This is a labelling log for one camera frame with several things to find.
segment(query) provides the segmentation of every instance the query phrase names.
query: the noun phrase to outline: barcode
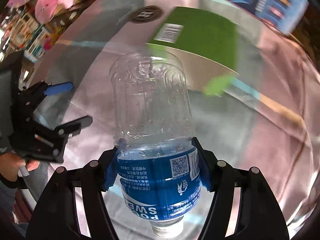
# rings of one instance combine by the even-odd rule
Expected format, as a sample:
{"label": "barcode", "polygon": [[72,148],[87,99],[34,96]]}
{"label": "barcode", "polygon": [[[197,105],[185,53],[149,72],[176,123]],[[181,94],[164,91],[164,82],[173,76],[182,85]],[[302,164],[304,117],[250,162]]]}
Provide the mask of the barcode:
{"label": "barcode", "polygon": [[186,155],[170,159],[172,177],[178,177],[189,172],[188,158]]}
{"label": "barcode", "polygon": [[198,151],[195,150],[189,153],[188,155],[189,155],[189,162],[190,162],[190,178],[191,178],[191,181],[193,181],[199,175],[199,172],[200,172]]}
{"label": "barcode", "polygon": [[175,43],[182,29],[182,25],[165,23],[154,40]]}

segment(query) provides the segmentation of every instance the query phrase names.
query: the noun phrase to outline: round logo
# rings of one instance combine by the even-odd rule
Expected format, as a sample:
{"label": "round logo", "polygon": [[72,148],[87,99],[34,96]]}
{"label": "round logo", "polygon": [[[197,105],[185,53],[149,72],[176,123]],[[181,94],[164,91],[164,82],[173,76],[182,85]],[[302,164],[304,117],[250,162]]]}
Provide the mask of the round logo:
{"label": "round logo", "polygon": [[129,19],[134,23],[147,23],[159,19],[162,16],[162,10],[157,6],[146,6],[134,11]]}

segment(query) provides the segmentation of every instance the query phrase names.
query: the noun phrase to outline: blue tape line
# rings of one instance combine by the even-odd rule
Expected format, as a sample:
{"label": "blue tape line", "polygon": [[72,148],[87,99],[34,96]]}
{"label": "blue tape line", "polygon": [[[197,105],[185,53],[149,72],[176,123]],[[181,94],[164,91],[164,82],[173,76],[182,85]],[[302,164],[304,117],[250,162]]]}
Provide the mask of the blue tape line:
{"label": "blue tape line", "polygon": [[241,90],[243,90],[244,92],[252,95],[254,98],[258,99],[260,98],[260,93],[253,89],[252,87],[248,86],[247,84],[243,83],[242,81],[240,81],[239,79],[235,78],[233,79],[232,84],[237,87],[240,88]]}

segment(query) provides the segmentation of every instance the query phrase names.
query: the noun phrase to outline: bottle cap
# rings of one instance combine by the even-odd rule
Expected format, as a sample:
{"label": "bottle cap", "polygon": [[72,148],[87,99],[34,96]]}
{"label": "bottle cap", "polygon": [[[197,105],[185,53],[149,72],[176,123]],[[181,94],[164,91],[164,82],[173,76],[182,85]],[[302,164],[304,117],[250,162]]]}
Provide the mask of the bottle cap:
{"label": "bottle cap", "polygon": [[156,236],[161,238],[173,238],[180,235],[183,231],[183,220],[169,226],[160,226],[151,224],[152,230]]}

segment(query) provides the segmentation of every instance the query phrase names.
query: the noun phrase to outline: clear plastic bottle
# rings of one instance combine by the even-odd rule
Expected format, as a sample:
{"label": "clear plastic bottle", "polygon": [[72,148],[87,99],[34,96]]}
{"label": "clear plastic bottle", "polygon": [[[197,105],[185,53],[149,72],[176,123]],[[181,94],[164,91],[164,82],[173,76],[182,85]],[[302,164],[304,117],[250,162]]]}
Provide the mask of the clear plastic bottle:
{"label": "clear plastic bottle", "polygon": [[132,52],[110,69],[118,174],[125,202],[162,238],[179,235],[200,196],[194,127],[180,60],[160,50]]}

